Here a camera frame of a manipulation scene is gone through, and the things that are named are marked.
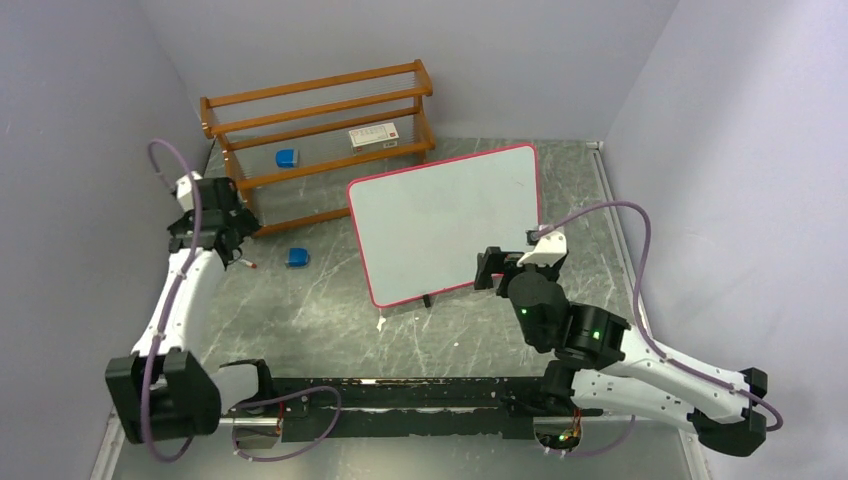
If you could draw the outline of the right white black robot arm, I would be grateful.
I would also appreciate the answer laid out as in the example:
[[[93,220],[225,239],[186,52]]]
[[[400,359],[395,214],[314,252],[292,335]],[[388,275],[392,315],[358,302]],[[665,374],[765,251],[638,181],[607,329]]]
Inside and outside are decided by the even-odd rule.
[[[572,303],[557,282],[562,259],[541,266],[523,264],[521,256],[487,248],[477,256],[473,286],[508,299],[525,343],[555,356],[529,411],[619,411],[670,424],[735,457],[765,442],[767,419],[756,409],[768,388],[765,372],[701,362],[644,337],[621,316]]]

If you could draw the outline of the pink-framed whiteboard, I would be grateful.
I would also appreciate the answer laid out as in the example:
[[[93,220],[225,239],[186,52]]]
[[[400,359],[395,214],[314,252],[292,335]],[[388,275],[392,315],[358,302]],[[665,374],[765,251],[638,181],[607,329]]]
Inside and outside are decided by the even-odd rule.
[[[371,302],[388,308],[472,284],[490,246],[527,247],[541,222],[530,143],[352,181],[347,199]]]

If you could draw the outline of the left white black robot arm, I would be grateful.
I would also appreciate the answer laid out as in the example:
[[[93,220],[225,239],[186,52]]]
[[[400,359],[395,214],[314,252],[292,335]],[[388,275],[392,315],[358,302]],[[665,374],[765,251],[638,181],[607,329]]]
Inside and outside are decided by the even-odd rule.
[[[154,313],[129,355],[111,359],[105,381],[127,440],[186,439],[212,434],[240,405],[261,416],[277,388],[261,359],[208,372],[193,355],[212,296],[244,240],[260,224],[228,177],[180,178],[173,194],[184,213],[168,227],[168,274]]]

